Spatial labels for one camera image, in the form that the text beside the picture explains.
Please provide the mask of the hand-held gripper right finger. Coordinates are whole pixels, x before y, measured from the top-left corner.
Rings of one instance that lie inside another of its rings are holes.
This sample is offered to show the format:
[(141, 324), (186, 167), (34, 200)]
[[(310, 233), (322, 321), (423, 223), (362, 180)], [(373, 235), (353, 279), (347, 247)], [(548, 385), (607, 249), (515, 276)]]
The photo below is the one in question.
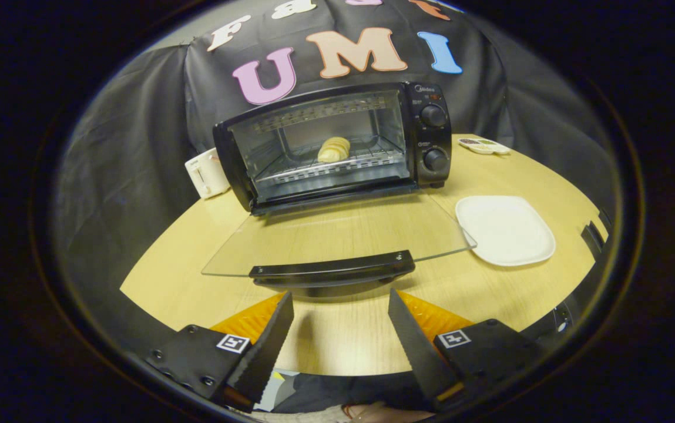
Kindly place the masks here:
[(391, 289), (388, 315), (423, 395), (436, 411), (484, 401), (542, 358), (542, 347), (494, 318), (473, 323)]

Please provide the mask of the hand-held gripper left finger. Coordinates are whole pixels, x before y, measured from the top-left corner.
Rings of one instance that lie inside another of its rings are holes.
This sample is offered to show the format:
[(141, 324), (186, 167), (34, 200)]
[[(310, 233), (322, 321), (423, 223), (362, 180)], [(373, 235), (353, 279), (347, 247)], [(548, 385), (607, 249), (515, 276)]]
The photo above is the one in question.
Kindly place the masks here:
[(251, 412), (262, 399), (293, 319), (293, 296), (282, 292), (211, 328), (187, 325), (151, 348), (145, 361), (206, 401)]

